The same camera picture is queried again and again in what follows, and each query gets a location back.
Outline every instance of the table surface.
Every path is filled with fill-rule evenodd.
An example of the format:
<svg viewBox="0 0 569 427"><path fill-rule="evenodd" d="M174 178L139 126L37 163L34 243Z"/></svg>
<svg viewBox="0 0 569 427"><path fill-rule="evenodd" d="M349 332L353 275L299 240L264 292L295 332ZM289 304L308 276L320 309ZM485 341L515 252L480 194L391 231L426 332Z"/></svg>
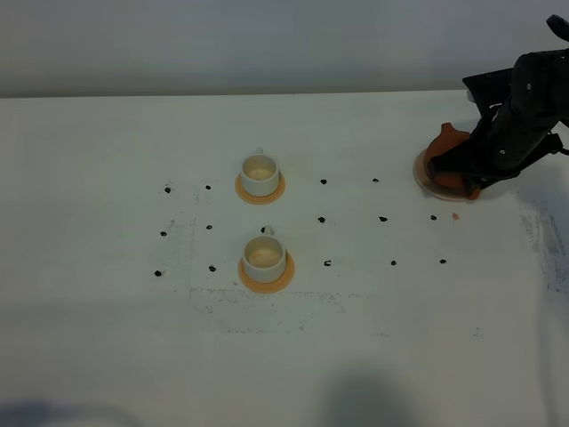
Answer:
<svg viewBox="0 0 569 427"><path fill-rule="evenodd" d="M567 425L569 159L472 204L413 180L443 122L477 119L461 91L1 100L0 402L80 426ZM234 190L257 147L286 178L271 205ZM237 275L264 225L296 264L271 295Z"/></svg>

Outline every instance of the white cup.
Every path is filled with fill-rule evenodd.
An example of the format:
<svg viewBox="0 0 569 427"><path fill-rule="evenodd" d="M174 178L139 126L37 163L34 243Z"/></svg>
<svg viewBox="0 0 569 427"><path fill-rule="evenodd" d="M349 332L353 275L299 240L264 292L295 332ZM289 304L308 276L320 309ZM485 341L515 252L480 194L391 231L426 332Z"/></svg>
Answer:
<svg viewBox="0 0 569 427"><path fill-rule="evenodd" d="M273 194L281 181L281 172L276 161L257 149L257 154L248 157L241 166L241 185L252 196L265 197Z"/></svg>
<svg viewBox="0 0 569 427"><path fill-rule="evenodd" d="M241 258L245 273L255 282L274 282L285 273L285 245L274 234L273 229L266 226L263 234L251 239L243 248Z"/></svg>

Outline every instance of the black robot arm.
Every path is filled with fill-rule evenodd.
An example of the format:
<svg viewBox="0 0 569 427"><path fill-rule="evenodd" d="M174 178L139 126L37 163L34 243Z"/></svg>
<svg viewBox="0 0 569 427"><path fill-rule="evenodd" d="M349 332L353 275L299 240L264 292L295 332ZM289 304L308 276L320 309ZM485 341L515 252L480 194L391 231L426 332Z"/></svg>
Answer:
<svg viewBox="0 0 569 427"><path fill-rule="evenodd" d="M553 32L569 41L569 23L553 15ZM551 129L569 124L569 49L521 56L514 68L467 77L482 118L469 139L433 157L431 177L463 176L467 194L515 178L548 154L569 154Z"/></svg>

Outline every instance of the round base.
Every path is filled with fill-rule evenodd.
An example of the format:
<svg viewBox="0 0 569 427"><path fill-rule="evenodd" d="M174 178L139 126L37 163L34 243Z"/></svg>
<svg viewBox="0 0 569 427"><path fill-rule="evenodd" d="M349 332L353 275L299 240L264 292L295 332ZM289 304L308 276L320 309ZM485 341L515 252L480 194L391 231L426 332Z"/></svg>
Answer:
<svg viewBox="0 0 569 427"><path fill-rule="evenodd" d="M259 294L273 294L274 292L278 292L282 289L285 289L291 280L293 280L294 276L294 261L291 255L287 252L286 253L286 270L283 273L283 276L275 280L274 282L270 283L259 283L252 280L247 273L245 273L245 269L243 267L243 260L239 261L239 277L241 281L253 292Z"/></svg>
<svg viewBox="0 0 569 427"><path fill-rule="evenodd" d="M447 200L449 202L468 201L469 199L461 191L447 189L429 178L427 171L425 171L425 151L426 150L422 151L420 155L415 158L415 162L413 163L413 176L419 184L419 187L441 200Z"/></svg>
<svg viewBox="0 0 569 427"><path fill-rule="evenodd" d="M242 198L247 203L252 203L254 205L267 205L269 203L274 202L277 200L281 195L285 192L286 182L284 176L281 174L280 181L278 183L278 187L274 193L269 194L268 196L263 197L255 197L245 191L243 188L243 184L241 183L241 174L237 176L235 179L235 192L237 195Z"/></svg>

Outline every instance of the white wall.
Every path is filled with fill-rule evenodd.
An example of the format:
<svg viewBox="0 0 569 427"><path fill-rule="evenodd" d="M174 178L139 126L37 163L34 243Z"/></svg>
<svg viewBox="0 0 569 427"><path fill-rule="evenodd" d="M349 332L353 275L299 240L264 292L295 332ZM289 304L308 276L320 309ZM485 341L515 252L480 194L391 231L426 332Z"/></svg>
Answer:
<svg viewBox="0 0 569 427"><path fill-rule="evenodd" d="M459 87L567 0L0 0L0 96Z"/></svg>

